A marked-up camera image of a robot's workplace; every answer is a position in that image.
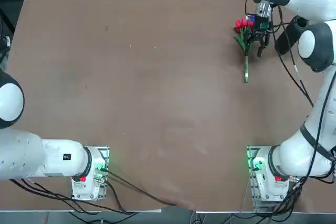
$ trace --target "metal mounting plate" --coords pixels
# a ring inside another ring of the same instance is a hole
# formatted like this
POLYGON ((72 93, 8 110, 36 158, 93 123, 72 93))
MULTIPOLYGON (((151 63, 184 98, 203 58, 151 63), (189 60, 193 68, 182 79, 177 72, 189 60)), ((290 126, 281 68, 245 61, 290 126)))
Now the metal mounting plate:
POLYGON ((247 161, 248 161, 248 169, 250 172, 250 185, 252 190, 253 207, 255 212, 272 212, 272 209, 275 206, 277 206, 279 202, 261 200, 256 176, 254 175, 253 171, 251 171, 251 162, 256 157, 258 151, 262 147, 266 146, 253 146, 253 145, 247 146, 247 161))
MULTIPOLYGON (((109 169, 109 159, 110 159, 110 147, 108 146, 91 146, 91 147, 97 148, 100 151, 100 153, 102 154, 103 158, 106 161, 105 169, 108 170, 109 169)), ((98 193, 98 200, 106 199, 106 195, 107 195, 107 185, 104 184, 100 186, 99 193, 98 193)))

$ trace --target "floor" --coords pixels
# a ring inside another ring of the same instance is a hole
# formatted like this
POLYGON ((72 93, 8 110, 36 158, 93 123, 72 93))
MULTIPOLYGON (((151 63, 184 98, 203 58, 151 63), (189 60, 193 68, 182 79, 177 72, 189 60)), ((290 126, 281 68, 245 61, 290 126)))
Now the floor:
MULTIPOLYGON (((187 224, 190 222, 190 216, 192 211, 185 210, 178 207, 168 207, 163 209, 162 213, 139 213, 136 216, 125 220, 124 224, 130 223, 146 223, 146 224, 187 224)), ((87 216, 84 214, 76 214, 80 218, 85 221, 97 220, 104 218, 109 222, 116 222, 125 217, 117 216, 119 214, 114 214, 110 212, 99 213, 98 215, 87 216)), ((71 216, 67 212, 2 212, 0 213, 0 218, 2 220, 2 224, 21 224, 27 222, 34 224, 81 224, 82 221, 76 219, 71 216)), ((224 224, 228 219, 228 214, 207 214, 204 223, 210 224, 224 224)), ((254 219, 237 219, 233 217, 231 219, 231 224, 255 224, 260 220, 260 218, 254 219)), ((323 224, 331 224, 336 222, 335 215, 309 215, 309 214, 293 214, 287 221, 283 222, 285 224, 315 224, 321 222, 323 224)))
MULTIPOLYGON (((22 6, 23 0, 0 0, 0 7, 7 14, 11 22, 16 25, 19 12, 22 6)), ((7 29, 4 28, 4 34, 13 36, 7 29)), ((160 214, 154 213, 139 213, 136 216, 124 221, 123 223, 188 223, 190 221, 190 216, 192 212, 186 209, 178 207, 168 207, 162 210, 160 214)), ((104 218, 106 220, 115 222, 122 219, 122 216, 117 216, 119 214, 103 212, 95 216, 87 216, 84 214, 76 214, 85 221, 104 218)), ((228 218, 228 214, 208 214, 204 223, 225 223, 225 220, 228 218)), ((71 223, 77 224, 82 223, 80 220, 71 216, 67 212, 0 212, 0 219, 2 224, 16 224, 16 223, 25 223, 29 220, 29 223, 35 224, 57 224, 57 223, 71 223)), ((236 217, 232 218, 231 223, 233 224, 244 224, 244 223, 257 223, 258 218, 254 219, 237 219, 236 217)), ((335 215, 310 215, 310 214, 293 214, 286 222, 284 223, 306 223, 313 224, 321 222, 324 224, 335 223, 335 215)))

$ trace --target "wire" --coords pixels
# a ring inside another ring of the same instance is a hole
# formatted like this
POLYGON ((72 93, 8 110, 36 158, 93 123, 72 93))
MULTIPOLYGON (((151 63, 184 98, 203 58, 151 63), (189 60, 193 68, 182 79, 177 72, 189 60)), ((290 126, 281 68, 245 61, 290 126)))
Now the wire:
POLYGON ((252 215, 252 216, 249 216, 249 217, 241 217, 241 216, 238 216, 236 214, 232 214, 234 217, 237 217, 238 219, 252 219, 252 218, 255 218, 255 217, 258 217, 257 215, 252 215))
MULTIPOLYGON (((80 221, 82 221, 82 222, 84 222, 84 223, 86 223, 86 224, 92 224, 92 223, 95 223, 95 222, 101 222, 101 221, 102 221, 102 219, 97 219, 97 220, 92 220, 92 221, 85 221, 85 220, 79 218, 77 215, 74 215, 72 212, 69 212, 69 214, 71 214, 71 215, 74 216, 76 219, 78 219, 78 220, 80 220, 80 221)), ((103 220, 103 223, 107 223, 107 224, 117 224, 117 223, 121 223, 121 222, 123 222, 123 221, 125 221, 125 220, 127 220, 127 219, 133 217, 134 215, 137 215, 137 214, 138 214, 138 212, 135 212, 135 213, 133 213, 132 215, 129 215, 129 216, 125 217, 124 219, 121 219, 121 220, 118 220, 118 221, 115 221, 115 222, 111 222, 111 221, 103 220)))
POLYGON ((208 215, 208 214, 205 214, 205 216, 204 216, 204 218, 203 218, 203 220, 202 220, 202 224, 204 224, 204 222, 205 222, 205 218, 206 218, 207 215, 208 215))
MULTIPOLYGON (((271 12, 271 26, 272 26, 272 24, 273 24, 273 11, 271 12)), ((276 38, 275 38, 274 27, 272 26, 271 28, 272 28, 273 41, 274 41, 274 43, 275 43, 275 42, 276 42, 276 38)), ((289 77, 292 79, 292 81, 293 81, 294 84, 298 87, 298 89, 303 93, 303 95, 307 98, 307 94, 306 94, 306 92, 302 89, 302 87, 301 87, 301 86, 297 83, 297 81, 294 79, 293 75, 289 72, 289 70, 288 70, 288 68, 287 68, 287 66, 286 66, 286 64, 285 64, 285 62, 283 61, 283 58, 282 58, 280 52, 278 51, 278 49, 276 49, 276 52, 277 52, 277 54, 278 54, 278 56, 279 56, 279 59, 280 59, 282 65, 283 65, 283 67, 285 68, 287 74, 289 75, 289 77)))
POLYGON ((4 28, 4 21, 2 20, 2 16, 0 14, 0 39, 2 38, 3 35, 3 28, 4 28))
POLYGON ((307 90, 306 90, 305 85, 303 84, 303 81, 302 81, 302 79, 301 79, 299 70, 298 70, 298 68, 297 68, 297 66, 296 66, 296 64, 295 64, 295 61, 294 61, 294 56, 293 56, 293 52, 292 52, 292 49, 291 49, 291 44, 290 44, 290 42, 289 42, 289 36, 288 36, 288 33, 287 33, 287 31, 286 31, 285 26, 283 25, 284 21, 283 21, 282 10, 281 10, 280 6, 278 6, 278 10, 279 10, 279 16, 280 16, 280 25, 282 26, 282 28, 283 28, 283 30, 284 30, 283 32, 285 33, 285 36, 286 36, 286 39, 287 39, 287 43, 288 43, 288 47, 289 47, 290 57, 291 57, 291 59, 292 59, 292 63, 293 63, 294 68, 295 68, 295 70, 296 70, 297 77, 298 77, 298 79, 299 79, 299 81, 300 81, 300 83, 301 83, 302 89, 304 90, 304 92, 305 92, 305 94, 306 94, 306 98, 308 99, 310 105, 313 107, 314 104, 313 104, 313 102, 312 102, 311 99, 310 99, 310 96, 309 96, 309 94, 308 94, 308 92, 307 92, 307 90))
POLYGON ((196 211, 193 211, 192 214, 190 215, 189 224, 191 224, 191 221, 192 221, 193 216, 194 216, 195 213, 196 213, 196 211))
POLYGON ((123 179, 122 177, 120 177, 120 176, 117 175, 117 174, 114 174, 114 173, 110 172, 109 170, 106 170, 106 169, 104 169, 104 168, 102 168, 102 169, 100 169, 100 170, 101 170, 102 172, 107 172, 107 173, 111 174, 112 176, 118 178, 119 180, 121 180, 121 181, 125 182, 126 184, 128 184, 129 186, 133 187, 133 188, 134 188, 135 190, 137 190, 138 192, 145 194, 145 195, 148 196, 149 198, 154 199, 155 201, 157 201, 157 202, 159 202, 159 203, 165 204, 165 205, 167 205, 167 206, 176 206, 176 204, 174 204, 174 203, 170 203, 170 202, 167 202, 167 201, 164 201, 164 200, 161 200, 161 199, 156 198, 155 196, 153 196, 153 195, 147 193, 146 191, 140 189, 139 187, 137 187, 137 186, 131 184, 131 183, 128 182, 127 180, 123 179))
POLYGON ((231 215, 229 214, 229 218, 227 218, 225 221, 222 222, 222 224, 228 224, 230 222, 231 224, 231 219, 233 218, 234 215, 231 215))
POLYGON ((290 210, 289 215, 285 219, 283 219, 283 220, 272 219, 272 221, 275 221, 275 222, 284 222, 284 221, 286 221, 286 220, 289 219, 289 217, 291 216, 292 213, 293 213, 293 209, 290 210))
POLYGON ((85 220, 83 220, 82 218, 79 218, 77 215, 75 215, 75 214, 72 213, 72 212, 69 212, 69 214, 71 214, 71 215, 74 216, 76 219, 78 219, 78 220, 80 220, 80 221, 82 221, 82 222, 84 222, 84 223, 86 223, 86 224, 90 224, 90 222, 85 221, 85 220))
POLYGON ((310 175, 310 172, 312 170, 313 164, 314 164, 317 148, 318 148, 318 145, 319 145, 319 139, 320 139, 321 129, 322 129, 323 115, 324 115, 325 108, 327 106, 328 98, 329 98, 329 95, 330 95, 333 83, 335 81, 335 78, 336 78, 336 71, 335 71, 335 73, 334 73, 334 75, 333 75, 333 77, 332 77, 332 79, 330 81, 330 84, 329 84, 329 87, 328 87, 328 90, 327 90, 327 93, 325 95, 325 99, 324 99, 324 102, 323 102, 323 105, 322 105, 322 111, 321 111, 319 126, 318 126, 318 130, 317 130, 317 136, 316 136, 316 142, 315 142, 315 146, 314 146, 314 152, 313 152, 313 156, 311 158, 311 162, 310 162, 310 166, 309 166, 307 175, 302 180, 302 185, 304 185, 306 183, 306 181, 307 181, 307 179, 308 179, 308 177, 310 175))
POLYGON ((119 209, 120 209, 120 211, 122 211, 122 212, 123 212, 124 214, 126 214, 126 215, 133 214, 133 213, 129 213, 129 212, 127 212, 127 211, 121 206, 120 201, 119 201, 119 198, 118 198, 118 195, 117 195, 117 192, 116 192, 115 188, 113 187, 113 185, 112 185, 110 182, 108 182, 107 180, 105 181, 105 183, 111 188, 111 190, 112 190, 112 192, 113 192, 113 195, 114 195, 114 197, 115 197, 115 200, 116 200, 116 202, 117 202, 117 205, 118 205, 118 207, 119 207, 119 209))
POLYGON ((46 188, 44 188, 42 185, 40 185, 39 183, 36 183, 36 182, 33 182, 32 180, 31 180, 31 182, 34 184, 34 185, 37 185, 38 187, 40 187, 41 189, 38 189, 38 188, 36 188, 36 187, 34 187, 34 186, 31 186, 29 183, 27 183, 27 181, 25 181, 24 179, 21 179, 21 181, 27 186, 27 187, 29 187, 30 189, 32 189, 32 190, 35 190, 35 191, 39 191, 39 192, 42 192, 42 193, 48 193, 48 194, 52 194, 52 195, 54 195, 54 196, 56 196, 56 197, 58 197, 61 201, 63 201, 65 204, 67 204, 70 208, 72 208, 73 210, 75 210, 76 212, 79 212, 79 213, 86 213, 86 214, 88 214, 88 215, 96 215, 98 212, 96 212, 96 213, 91 213, 91 212, 87 212, 87 211, 85 211, 77 202, 73 202, 73 203, 75 203, 77 206, 78 206, 78 208, 80 209, 80 210, 82 210, 82 211, 79 211, 79 210, 77 210, 76 208, 74 208, 71 204, 69 204, 69 203, 67 203, 65 200, 62 200, 61 199, 61 197, 62 198, 67 198, 66 196, 64 196, 64 195, 62 195, 62 194, 55 194, 55 193, 53 193, 52 191, 49 191, 49 190, 47 190, 46 188))
POLYGON ((105 206, 100 206, 100 205, 97 205, 97 204, 94 204, 94 203, 91 203, 91 202, 88 202, 88 201, 84 201, 84 200, 79 200, 79 199, 72 199, 72 198, 69 198, 69 197, 64 197, 63 199, 59 199, 57 197, 53 197, 53 196, 50 196, 48 194, 42 194, 42 193, 39 193, 37 191, 34 191, 34 190, 31 190, 23 185, 21 185, 19 182, 13 180, 13 179, 10 179, 10 181, 12 183, 14 183, 15 185, 17 185, 18 187, 20 187, 21 189, 29 192, 29 193, 32 193, 32 194, 35 194, 35 195, 39 195, 39 196, 42 196, 42 197, 45 197, 45 198, 49 198, 49 199, 55 199, 55 200, 66 200, 66 201, 72 201, 72 202, 80 202, 80 203, 83 203, 83 204, 87 204, 87 205, 91 205, 91 206, 94 206, 94 207, 99 207, 99 208, 102 208, 102 209, 106 209, 106 210, 109 210, 109 211, 112 211, 112 212, 117 212, 119 214, 122 214, 122 212, 120 211, 117 211, 117 210, 114 210, 112 208, 109 208, 109 207, 105 207, 105 206))
POLYGON ((134 214, 129 215, 128 217, 125 217, 125 218, 123 218, 122 220, 115 221, 115 222, 113 222, 112 224, 121 223, 121 222, 123 222, 123 221, 125 221, 125 220, 128 220, 129 218, 131 218, 131 217, 133 217, 134 215, 137 215, 137 214, 138 214, 138 212, 135 212, 134 214))
POLYGON ((260 221, 258 221, 256 224, 259 224, 259 223, 261 223, 263 220, 265 220, 266 219, 266 217, 263 217, 260 221))

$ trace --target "green stem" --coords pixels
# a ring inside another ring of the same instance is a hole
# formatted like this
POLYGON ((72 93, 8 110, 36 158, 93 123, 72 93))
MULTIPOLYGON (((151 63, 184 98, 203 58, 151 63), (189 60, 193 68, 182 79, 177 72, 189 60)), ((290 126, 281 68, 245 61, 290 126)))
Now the green stem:
POLYGON ((244 65, 244 83, 248 82, 248 56, 245 55, 245 65, 244 65))

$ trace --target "black strap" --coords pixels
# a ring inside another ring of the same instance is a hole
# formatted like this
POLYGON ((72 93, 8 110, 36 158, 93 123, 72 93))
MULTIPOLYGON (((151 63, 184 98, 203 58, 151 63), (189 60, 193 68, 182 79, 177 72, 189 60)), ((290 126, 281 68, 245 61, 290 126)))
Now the black strap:
POLYGON ((286 180, 289 179, 289 176, 279 173, 278 170, 276 169, 275 165, 273 164, 273 152, 278 146, 279 145, 273 145, 268 152, 268 156, 267 156, 268 167, 269 167, 269 170, 271 171, 271 173, 273 174, 273 176, 280 177, 281 181, 286 181, 286 180))
POLYGON ((81 177, 86 177, 89 175, 89 172, 91 170, 91 165, 92 165, 92 155, 91 152, 89 150, 89 148, 87 148, 86 146, 83 146, 84 150, 86 151, 86 153, 88 154, 88 164, 85 167, 85 170, 83 171, 82 174, 78 175, 78 176, 73 176, 72 179, 76 182, 79 181, 79 179, 81 177))
MULTIPOLYGON (((300 127, 301 134, 303 137, 307 140, 307 142, 311 145, 311 147, 315 148, 316 139, 309 133, 306 126, 302 124, 300 127)), ((328 152, 325 148, 323 148, 320 144, 317 145, 317 152, 320 153, 323 157, 325 157, 327 160, 331 162, 335 162, 336 158, 328 152)))
MULTIPOLYGON (((7 43, 7 39, 5 36, 3 36, 1 39, 5 40, 5 43, 7 43)), ((2 63, 2 61, 5 59, 7 53, 9 52, 10 47, 6 46, 4 49, 0 49, 0 64, 2 63)))

